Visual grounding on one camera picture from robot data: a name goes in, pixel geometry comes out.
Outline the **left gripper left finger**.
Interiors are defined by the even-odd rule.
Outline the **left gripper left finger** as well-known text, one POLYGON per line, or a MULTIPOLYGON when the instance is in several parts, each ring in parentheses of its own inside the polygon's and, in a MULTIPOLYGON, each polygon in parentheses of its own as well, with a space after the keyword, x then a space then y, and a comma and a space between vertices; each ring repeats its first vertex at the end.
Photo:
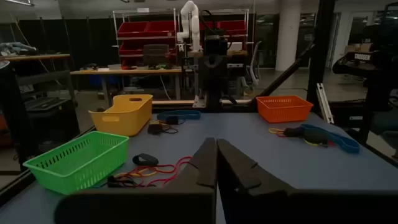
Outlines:
POLYGON ((217 168, 216 139, 206 138, 188 164, 162 190, 166 192, 214 192, 217 168))

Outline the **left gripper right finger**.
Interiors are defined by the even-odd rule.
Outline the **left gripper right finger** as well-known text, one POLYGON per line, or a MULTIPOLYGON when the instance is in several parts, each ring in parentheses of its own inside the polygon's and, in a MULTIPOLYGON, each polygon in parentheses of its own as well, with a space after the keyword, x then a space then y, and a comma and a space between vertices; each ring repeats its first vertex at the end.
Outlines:
POLYGON ((223 160, 225 172, 219 177, 232 179, 239 192, 248 195, 283 194, 292 190, 292 186, 263 169, 237 147, 225 139, 218 139, 220 158, 223 160))

